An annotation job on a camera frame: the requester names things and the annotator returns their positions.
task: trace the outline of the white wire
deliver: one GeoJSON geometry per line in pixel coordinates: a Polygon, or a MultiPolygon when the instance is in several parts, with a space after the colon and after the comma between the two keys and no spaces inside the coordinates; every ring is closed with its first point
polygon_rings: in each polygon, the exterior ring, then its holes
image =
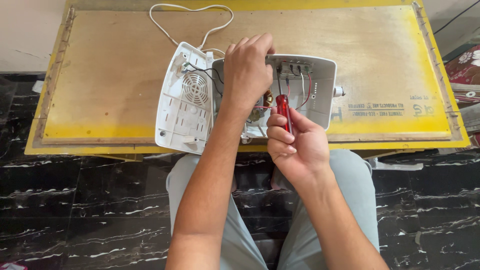
{"type": "Polygon", "coordinates": [[[303,74],[300,72],[300,76],[301,76],[301,89],[303,90],[303,99],[301,100],[301,103],[300,105],[303,104],[303,102],[305,101],[305,84],[303,83],[303,74]]]}
{"type": "Polygon", "coordinates": [[[210,8],[214,8],[214,7],[219,7],[219,8],[223,8],[223,9],[227,9],[228,11],[230,11],[230,13],[232,14],[232,17],[230,18],[230,20],[222,25],[222,26],[219,26],[219,27],[215,27],[213,28],[212,30],[208,31],[206,34],[205,34],[205,37],[204,37],[204,40],[202,42],[202,44],[200,46],[197,47],[197,49],[202,49],[204,44],[205,44],[205,41],[207,40],[207,36],[208,34],[210,34],[211,32],[213,31],[216,31],[218,29],[222,29],[222,28],[225,28],[227,25],[229,25],[232,20],[233,20],[233,11],[227,7],[227,6],[222,6],[222,5],[211,5],[211,6],[208,6],[208,7],[204,7],[204,8],[201,8],[201,9],[196,9],[196,10],[191,10],[189,8],[186,8],[186,7],[182,7],[182,6],[179,6],[179,5],[172,5],[172,4],[156,4],[156,5],[153,5],[151,8],[150,8],[150,19],[152,19],[152,21],[158,26],[158,28],[160,28],[160,30],[163,31],[163,33],[165,33],[165,35],[167,35],[172,41],[173,43],[175,43],[175,45],[178,46],[178,43],[165,31],[165,29],[163,29],[152,17],[152,9],[156,6],[168,6],[168,7],[175,7],[175,8],[182,8],[182,9],[186,9],[188,11],[202,11],[202,10],[206,10],[206,9],[210,9],[210,8]]]}
{"type": "Polygon", "coordinates": [[[216,51],[219,51],[219,52],[223,53],[223,55],[225,55],[224,52],[220,51],[219,49],[214,49],[214,48],[211,48],[211,49],[203,49],[203,50],[201,50],[201,51],[207,51],[207,50],[216,50],[216,51]]]}

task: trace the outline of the nail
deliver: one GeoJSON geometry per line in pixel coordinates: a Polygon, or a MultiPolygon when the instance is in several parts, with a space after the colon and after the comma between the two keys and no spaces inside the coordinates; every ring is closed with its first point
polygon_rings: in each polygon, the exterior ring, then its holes
{"type": "Polygon", "coordinates": [[[293,146],[291,146],[291,145],[289,145],[289,146],[287,147],[287,150],[288,150],[290,153],[292,153],[292,154],[295,154],[295,153],[297,152],[297,150],[296,150],[295,148],[293,148],[293,146]]]}
{"type": "Polygon", "coordinates": [[[293,142],[295,140],[295,136],[290,133],[285,134],[285,139],[289,142],[293,142]]]}

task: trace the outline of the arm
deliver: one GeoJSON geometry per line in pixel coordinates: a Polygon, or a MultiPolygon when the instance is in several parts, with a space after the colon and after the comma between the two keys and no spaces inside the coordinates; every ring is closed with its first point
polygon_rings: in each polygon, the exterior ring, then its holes
{"type": "Polygon", "coordinates": [[[272,84],[272,36],[243,38],[229,46],[218,117],[179,205],[167,269],[218,269],[235,157],[243,125],[272,84]]]}
{"type": "Polygon", "coordinates": [[[292,108],[290,115],[295,136],[281,128],[287,119],[272,109],[267,122],[268,152],[302,199],[328,268],[388,269],[336,183],[325,130],[292,108]]]}

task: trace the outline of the knee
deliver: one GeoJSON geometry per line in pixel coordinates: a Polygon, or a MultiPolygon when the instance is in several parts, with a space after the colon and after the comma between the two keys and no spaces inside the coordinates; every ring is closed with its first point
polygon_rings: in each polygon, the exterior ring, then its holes
{"type": "Polygon", "coordinates": [[[188,154],[177,161],[167,176],[166,186],[169,193],[173,190],[185,189],[198,160],[200,160],[199,155],[188,154]]]}
{"type": "Polygon", "coordinates": [[[375,195],[372,167],[359,155],[347,149],[331,150],[330,167],[342,192],[365,192],[375,195]]]}

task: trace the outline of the red screwdriver handle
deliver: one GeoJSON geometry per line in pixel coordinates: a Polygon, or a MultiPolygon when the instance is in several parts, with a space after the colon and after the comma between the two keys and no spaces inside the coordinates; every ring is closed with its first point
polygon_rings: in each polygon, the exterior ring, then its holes
{"type": "Polygon", "coordinates": [[[277,113],[287,118],[287,124],[283,127],[286,131],[293,135],[292,120],[290,119],[290,107],[288,106],[287,95],[279,95],[275,99],[277,113]]]}

